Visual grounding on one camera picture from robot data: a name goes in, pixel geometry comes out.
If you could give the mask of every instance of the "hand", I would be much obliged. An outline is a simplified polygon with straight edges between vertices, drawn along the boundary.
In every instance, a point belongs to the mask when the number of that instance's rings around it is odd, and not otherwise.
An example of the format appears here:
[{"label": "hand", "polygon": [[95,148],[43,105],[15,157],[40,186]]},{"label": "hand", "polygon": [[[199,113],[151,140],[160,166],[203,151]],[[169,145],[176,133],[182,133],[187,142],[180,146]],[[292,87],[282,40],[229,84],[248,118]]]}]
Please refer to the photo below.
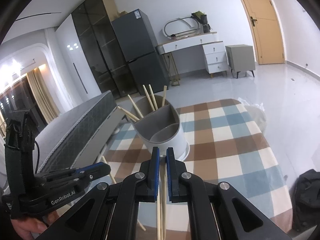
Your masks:
[{"label": "hand", "polygon": [[[47,223],[51,225],[58,218],[58,213],[54,211],[47,215]],[[12,219],[11,223],[14,230],[23,240],[34,240],[31,233],[41,234],[47,229],[47,226],[36,218]]]}]

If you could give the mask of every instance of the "white container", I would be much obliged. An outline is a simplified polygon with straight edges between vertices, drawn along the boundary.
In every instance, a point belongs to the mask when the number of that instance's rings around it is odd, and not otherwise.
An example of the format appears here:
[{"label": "white container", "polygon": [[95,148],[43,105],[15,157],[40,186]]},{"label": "white container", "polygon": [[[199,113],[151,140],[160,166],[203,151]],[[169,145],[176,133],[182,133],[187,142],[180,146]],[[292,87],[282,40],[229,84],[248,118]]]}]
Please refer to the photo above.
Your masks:
[{"label": "white container", "polygon": [[[161,106],[162,97],[155,95],[158,107]],[[158,147],[160,155],[166,155],[168,147],[172,147],[176,160],[183,161],[188,156],[190,147],[184,137],[179,114],[168,102],[156,111],[152,111],[149,102],[144,97],[136,102],[143,118],[132,122],[148,151],[152,153],[153,147]]]}]

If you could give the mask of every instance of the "wooden door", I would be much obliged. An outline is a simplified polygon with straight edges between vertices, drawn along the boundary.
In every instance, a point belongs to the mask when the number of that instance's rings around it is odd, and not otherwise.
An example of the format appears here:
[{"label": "wooden door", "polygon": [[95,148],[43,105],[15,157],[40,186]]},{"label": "wooden door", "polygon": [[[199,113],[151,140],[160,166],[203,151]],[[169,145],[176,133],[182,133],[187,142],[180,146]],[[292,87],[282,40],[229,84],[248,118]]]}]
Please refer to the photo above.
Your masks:
[{"label": "wooden door", "polygon": [[271,0],[242,0],[259,64],[284,63],[282,36]]}]

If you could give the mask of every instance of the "cable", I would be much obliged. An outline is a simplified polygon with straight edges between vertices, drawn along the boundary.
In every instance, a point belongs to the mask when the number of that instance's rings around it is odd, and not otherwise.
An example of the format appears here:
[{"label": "cable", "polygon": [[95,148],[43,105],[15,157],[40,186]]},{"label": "cable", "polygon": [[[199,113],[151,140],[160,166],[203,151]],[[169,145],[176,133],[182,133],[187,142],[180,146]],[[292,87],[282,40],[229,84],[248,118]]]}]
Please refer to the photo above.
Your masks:
[{"label": "cable", "polygon": [[37,165],[36,165],[36,172],[35,174],[38,172],[38,166],[39,166],[39,160],[40,160],[40,149],[39,149],[39,145],[38,143],[35,141],[35,144],[37,146],[37,149],[38,149],[38,159],[37,159]]}]

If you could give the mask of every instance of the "black bag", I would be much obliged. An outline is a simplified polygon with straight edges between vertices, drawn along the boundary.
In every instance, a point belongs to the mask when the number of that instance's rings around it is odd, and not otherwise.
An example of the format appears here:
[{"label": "black bag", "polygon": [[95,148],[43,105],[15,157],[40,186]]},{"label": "black bag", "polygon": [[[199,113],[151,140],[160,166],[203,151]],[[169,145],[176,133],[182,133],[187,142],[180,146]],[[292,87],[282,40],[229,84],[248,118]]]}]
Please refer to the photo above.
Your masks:
[{"label": "black bag", "polygon": [[305,231],[320,223],[320,172],[300,175],[294,192],[293,228]]}]

